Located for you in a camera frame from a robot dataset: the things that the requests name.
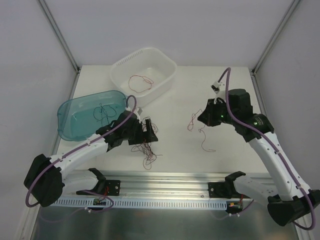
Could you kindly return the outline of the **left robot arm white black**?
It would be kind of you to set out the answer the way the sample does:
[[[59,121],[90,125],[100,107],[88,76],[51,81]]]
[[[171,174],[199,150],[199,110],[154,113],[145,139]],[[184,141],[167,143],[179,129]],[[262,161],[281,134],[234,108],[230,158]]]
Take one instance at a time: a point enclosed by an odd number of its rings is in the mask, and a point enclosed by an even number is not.
[[[103,195],[109,190],[109,182],[96,168],[80,172],[74,170],[86,161],[119,147],[124,141],[129,145],[157,142],[150,119],[140,120],[132,111],[124,111],[110,124],[100,127],[84,143],[67,153],[36,156],[23,182],[27,188],[25,203],[29,208],[30,196],[42,207],[48,207],[62,195]]]

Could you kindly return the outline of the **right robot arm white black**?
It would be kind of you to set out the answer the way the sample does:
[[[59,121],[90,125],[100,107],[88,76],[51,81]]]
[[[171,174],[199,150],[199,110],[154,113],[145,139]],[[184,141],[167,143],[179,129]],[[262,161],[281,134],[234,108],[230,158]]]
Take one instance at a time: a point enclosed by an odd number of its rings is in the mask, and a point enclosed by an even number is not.
[[[245,195],[265,206],[282,227],[313,215],[320,204],[320,191],[311,189],[294,169],[268,118],[253,112],[250,94],[241,88],[228,91],[228,96],[216,87],[213,90],[216,97],[208,99],[198,121],[208,127],[232,125],[260,157],[274,182],[274,187],[268,187],[237,171],[215,184],[214,194],[227,199]]]

